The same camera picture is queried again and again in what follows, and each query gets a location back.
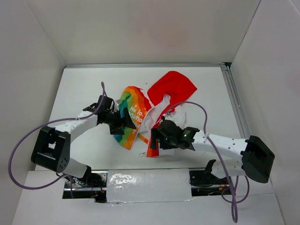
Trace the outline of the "rainbow red white jacket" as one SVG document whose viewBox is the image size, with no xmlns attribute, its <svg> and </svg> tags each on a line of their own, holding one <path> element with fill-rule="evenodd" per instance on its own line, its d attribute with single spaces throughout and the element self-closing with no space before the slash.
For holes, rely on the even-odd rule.
<svg viewBox="0 0 300 225">
<path fill-rule="evenodd" d="M 196 91 L 197 87 L 190 79 L 177 71 L 167 72 L 148 90 L 127 86 L 118 107 L 120 111 L 128 109 L 136 129 L 124 128 L 123 135 L 114 135 L 115 140 L 120 146 L 130 150 L 136 138 L 140 138 L 147 144 L 147 157 L 159 156 L 159 150 L 151 148 L 152 141 L 146 135 L 153 137 L 151 129 L 158 127 L 161 117 L 174 104 L 177 106 L 170 110 L 171 120 L 183 128 L 186 113 L 179 102 L 188 100 Z"/>
</svg>

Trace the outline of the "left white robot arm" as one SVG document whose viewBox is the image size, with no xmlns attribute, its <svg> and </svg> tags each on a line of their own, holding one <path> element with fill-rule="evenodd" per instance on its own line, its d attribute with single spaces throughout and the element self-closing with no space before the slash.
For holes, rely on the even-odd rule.
<svg viewBox="0 0 300 225">
<path fill-rule="evenodd" d="M 85 107 L 74 120 L 55 127 L 43 126 L 34 146 L 31 162 L 54 171 L 75 177 L 76 182 L 87 187 L 92 183 L 91 167 L 70 157 L 71 143 L 98 124 L 107 124 L 111 135 L 124 135 L 124 129 L 136 130 L 128 108 L 114 111 L 114 100 L 99 96 L 96 103 Z"/>
</svg>

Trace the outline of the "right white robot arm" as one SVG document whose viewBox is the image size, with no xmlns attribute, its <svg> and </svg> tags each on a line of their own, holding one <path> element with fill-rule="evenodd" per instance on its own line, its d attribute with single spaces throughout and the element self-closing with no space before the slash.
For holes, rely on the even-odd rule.
<svg viewBox="0 0 300 225">
<path fill-rule="evenodd" d="M 171 120 L 164 120 L 151 129 L 150 147 L 205 151 L 227 157 L 227 160 L 211 159 L 207 163 L 204 177 L 210 184 L 226 176 L 247 176 L 258 183 L 268 183 L 275 159 L 271 149 L 257 136 L 235 139 L 205 134 L 195 127 L 182 129 Z"/>
</svg>

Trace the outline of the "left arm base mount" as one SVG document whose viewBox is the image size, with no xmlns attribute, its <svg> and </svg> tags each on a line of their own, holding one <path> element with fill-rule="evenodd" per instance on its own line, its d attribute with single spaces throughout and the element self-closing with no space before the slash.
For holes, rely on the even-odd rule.
<svg viewBox="0 0 300 225">
<path fill-rule="evenodd" d="M 63 199 L 91 199 L 97 203 L 106 203 L 106 188 L 107 188 L 107 176 L 106 170 L 91 171 L 91 175 L 88 179 L 84 180 L 73 178 L 66 178 Z"/>
</svg>

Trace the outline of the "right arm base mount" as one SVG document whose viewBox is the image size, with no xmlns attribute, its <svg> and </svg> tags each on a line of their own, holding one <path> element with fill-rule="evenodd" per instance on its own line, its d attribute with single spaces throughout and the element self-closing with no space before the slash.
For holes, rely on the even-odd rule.
<svg viewBox="0 0 300 225">
<path fill-rule="evenodd" d="M 191 186 L 191 195 L 196 196 L 215 196 L 230 195 L 227 178 L 217 178 L 216 176 L 206 173 L 204 170 L 190 170 L 189 184 Z"/>
</svg>

